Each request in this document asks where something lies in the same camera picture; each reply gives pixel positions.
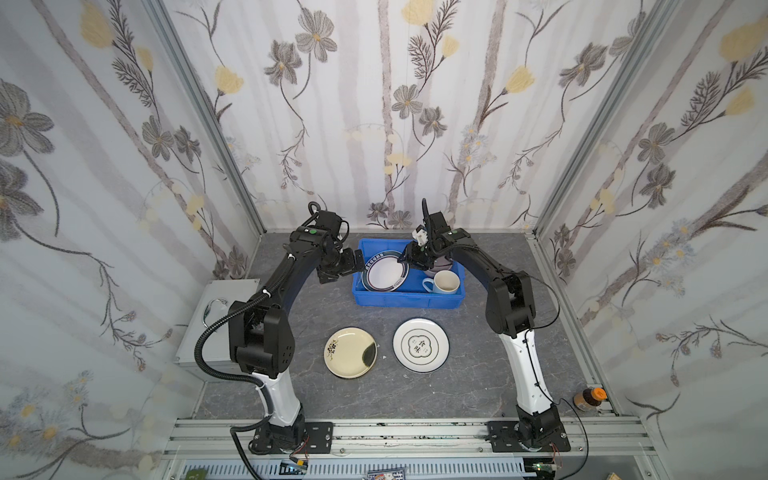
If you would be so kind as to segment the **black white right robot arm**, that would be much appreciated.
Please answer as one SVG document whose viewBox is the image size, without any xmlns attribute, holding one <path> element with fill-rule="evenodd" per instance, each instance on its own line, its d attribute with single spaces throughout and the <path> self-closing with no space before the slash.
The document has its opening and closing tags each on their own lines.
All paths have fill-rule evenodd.
<svg viewBox="0 0 768 480">
<path fill-rule="evenodd" d="M 465 230 L 452 229 L 432 217 L 413 232 L 413 241 L 398 261 L 426 271 L 440 257 L 458 262 L 486 290 L 486 322 L 502 341 L 515 382 L 517 441 L 529 451 L 546 447 L 569 451 L 558 406 L 548 391 L 538 360 L 530 276 L 496 261 Z"/>
</svg>

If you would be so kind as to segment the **orange capped brown bottle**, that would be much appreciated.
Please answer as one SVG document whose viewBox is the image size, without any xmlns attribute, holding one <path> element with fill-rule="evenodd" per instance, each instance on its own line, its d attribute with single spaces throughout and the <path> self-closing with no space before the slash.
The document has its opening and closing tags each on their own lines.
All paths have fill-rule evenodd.
<svg viewBox="0 0 768 480">
<path fill-rule="evenodd" d="M 574 406 L 581 411 L 597 410 L 607 400 L 607 393 L 602 387 L 589 387 L 573 397 Z"/>
</svg>

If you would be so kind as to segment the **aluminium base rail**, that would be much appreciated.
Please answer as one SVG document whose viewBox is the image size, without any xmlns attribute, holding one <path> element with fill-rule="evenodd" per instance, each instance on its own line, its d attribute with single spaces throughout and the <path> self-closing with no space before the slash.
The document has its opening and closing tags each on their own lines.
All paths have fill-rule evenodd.
<svg viewBox="0 0 768 480">
<path fill-rule="evenodd" d="M 394 471 L 406 479 L 668 479 L 650 435 L 635 417 L 563 420 L 570 450 L 529 451 L 509 418 L 322 420 L 292 452 L 249 453 L 230 435 L 233 420 L 179 420 L 153 479 L 364 479 Z"/>
</svg>

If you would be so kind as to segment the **cream ceramic mug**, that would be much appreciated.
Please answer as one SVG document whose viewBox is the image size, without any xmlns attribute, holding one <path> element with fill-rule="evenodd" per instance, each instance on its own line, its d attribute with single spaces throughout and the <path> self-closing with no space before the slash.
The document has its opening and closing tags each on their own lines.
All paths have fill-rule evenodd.
<svg viewBox="0 0 768 480">
<path fill-rule="evenodd" d="M 460 277 L 451 270 L 437 272 L 422 281 L 422 287 L 431 294 L 455 294 L 461 287 Z"/>
</svg>

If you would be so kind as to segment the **blue plastic bin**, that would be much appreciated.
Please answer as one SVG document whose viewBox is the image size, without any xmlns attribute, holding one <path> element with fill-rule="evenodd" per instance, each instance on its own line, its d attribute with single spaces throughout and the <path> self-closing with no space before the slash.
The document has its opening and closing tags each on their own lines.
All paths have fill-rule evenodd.
<svg viewBox="0 0 768 480">
<path fill-rule="evenodd" d="M 410 240 L 392 238 L 363 238 L 358 243 L 365 263 L 375 254 L 395 250 L 401 254 Z M 422 287 L 422 281 L 428 276 L 425 271 L 410 267 L 405 283 L 393 292 L 379 293 L 366 290 L 362 285 L 362 272 L 353 275 L 353 295 L 360 306 L 391 308 L 456 309 L 466 297 L 464 286 L 465 268 L 460 263 L 453 263 L 450 269 L 461 279 L 461 287 L 455 294 L 442 295 L 428 293 Z"/>
</svg>

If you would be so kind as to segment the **white plate black pattern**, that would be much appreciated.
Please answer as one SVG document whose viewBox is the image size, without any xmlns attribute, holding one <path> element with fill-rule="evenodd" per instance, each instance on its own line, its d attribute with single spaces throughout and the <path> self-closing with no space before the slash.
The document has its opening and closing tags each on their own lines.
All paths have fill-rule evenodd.
<svg viewBox="0 0 768 480">
<path fill-rule="evenodd" d="M 394 332 L 392 347 L 399 363 L 416 373 L 440 369 L 450 354 L 450 340 L 445 330 L 426 318 L 412 318 Z"/>
</svg>

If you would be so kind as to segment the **yellow floral plate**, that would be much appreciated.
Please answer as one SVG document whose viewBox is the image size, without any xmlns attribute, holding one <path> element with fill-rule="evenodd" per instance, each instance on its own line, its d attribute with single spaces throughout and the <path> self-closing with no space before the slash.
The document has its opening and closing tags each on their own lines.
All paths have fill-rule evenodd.
<svg viewBox="0 0 768 480">
<path fill-rule="evenodd" d="M 374 366 L 378 346 L 367 331 L 347 327 L 334 332 L 326 342 L 323 358 L 327 369 L 336 377 L 356 379 Z"/>
</svg>

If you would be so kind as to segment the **green rimmed white plate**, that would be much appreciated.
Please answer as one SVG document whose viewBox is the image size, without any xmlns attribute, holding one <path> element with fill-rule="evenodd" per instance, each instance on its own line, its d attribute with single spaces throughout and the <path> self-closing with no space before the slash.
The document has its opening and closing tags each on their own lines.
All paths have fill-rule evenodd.
<svg viewBox="0 0 768 480">
<path fill-rule="evenodd" d="M 405 283 L 410 272 L 407 263 L 399 261 L 401 253 L 386 250 L 373 255 L 362 274 L 363 287 L 372 292 L 386 293 L 397 290 Z"/>
</svg>

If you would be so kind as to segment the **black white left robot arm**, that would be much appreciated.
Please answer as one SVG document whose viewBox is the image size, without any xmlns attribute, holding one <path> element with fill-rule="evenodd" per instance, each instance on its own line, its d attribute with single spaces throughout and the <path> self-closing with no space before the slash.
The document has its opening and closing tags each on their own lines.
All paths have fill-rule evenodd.
<svg viewBox="0 0 768 480">
<path fill-rule="evenodd" d="M 362 252 L 344 246 L 348 223 L 315 220 L 297 227 L 283 245 L 285 255 L 274 273 L 229 321 L 230 358 L 258 382 L 265 419 L 254 427 L 248 449 L 257 455 L 292 452 L 305 442 L 303 406 L 289 372 L 296 343 L 290 310 L 310 274 L 322 284 L 363 269 Z"/>
</svg>

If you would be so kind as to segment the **lilac ceramic bowl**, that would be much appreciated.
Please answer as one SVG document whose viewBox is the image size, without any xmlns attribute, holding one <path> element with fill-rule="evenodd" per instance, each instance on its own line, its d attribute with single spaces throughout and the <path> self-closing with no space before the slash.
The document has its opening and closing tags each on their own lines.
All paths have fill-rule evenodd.
<svg viewBox="0 0 768 480">
<path fill-rule="evenodd" d="M 425 272 L 425 274 L 433 278 L 439 272 L 450 270 L 453 266 L 453 261 L 445 256 L 439 257 L 434 261 L 433 266 Z"/>
</svg>

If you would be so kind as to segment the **grey metal case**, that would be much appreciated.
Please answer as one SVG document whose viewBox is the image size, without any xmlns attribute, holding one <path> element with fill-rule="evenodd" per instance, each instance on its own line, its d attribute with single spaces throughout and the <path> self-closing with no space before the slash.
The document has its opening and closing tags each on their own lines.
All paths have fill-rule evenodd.
<svg viewBox="0 0 768 480">
<path fill-rule="evenodd" d="M 194 347 L 202 333 L 215 321 L 226 316 L 235 302 L 246 302 L 260 286 L 259 279 L 213 280 L 203 290 L 176 354 L 175 363 L 202 381 L 218 382 L 203 372 L 194 359 Z M 216 330 L 206 341 L 203 358 L 213 369 L 228 374 L 241 374 L 230 360 L 228 326 Z"/>
</svg>

